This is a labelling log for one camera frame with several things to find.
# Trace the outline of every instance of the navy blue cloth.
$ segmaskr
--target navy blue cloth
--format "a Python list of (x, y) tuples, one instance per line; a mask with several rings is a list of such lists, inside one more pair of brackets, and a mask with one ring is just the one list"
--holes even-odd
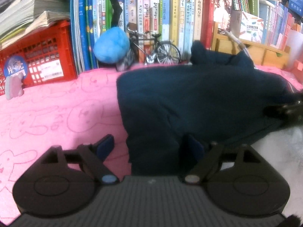
[(193, 65), (151, 67), (122, 74), (118, 102), (128, 133), (134, 175), (180, 173), (186, 135), (226, 146), (252, 144), (282, 121), (263, 109), (285, 97), (295, 101), (280, 76), (254, 69), (243, 52), (236, 56), (192, 46)]

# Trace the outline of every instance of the bicycle seat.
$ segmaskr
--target bicycle seat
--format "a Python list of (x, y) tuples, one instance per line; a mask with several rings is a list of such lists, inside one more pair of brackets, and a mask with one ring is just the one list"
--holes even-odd
[(158, 34), (152, 34), (151, 36), (152, 36), (152, 37), (154, 37), (154, 38), (158, 38), (158, 37), (161, 37), (161, 33), (158, 33)]

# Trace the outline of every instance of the round sticker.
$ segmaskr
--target round sticker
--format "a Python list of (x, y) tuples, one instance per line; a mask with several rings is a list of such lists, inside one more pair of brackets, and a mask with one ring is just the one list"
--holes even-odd
[(23, 73), (23, 78), (28, 73), (28, 67), (25, 60), (21, 56), (12, 56), (4, 64), (4, 76), (17, 76), (20, 72)]

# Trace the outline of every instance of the barcode label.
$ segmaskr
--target barcode label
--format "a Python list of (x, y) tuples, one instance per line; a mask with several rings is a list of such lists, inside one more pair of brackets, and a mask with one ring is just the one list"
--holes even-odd
[(60, 60), (54, 60), (41, 65), (40, 76), (42, 81), (63, 77), (63, 70), (60, 64)]

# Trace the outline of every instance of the metal rivet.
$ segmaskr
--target metal rivet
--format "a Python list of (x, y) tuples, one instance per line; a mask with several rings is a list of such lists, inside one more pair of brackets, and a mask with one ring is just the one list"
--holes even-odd
[(185, 182), (187, 183), (198, 183), (200, 178), (197, 175), (187, 175), (185, 177)]

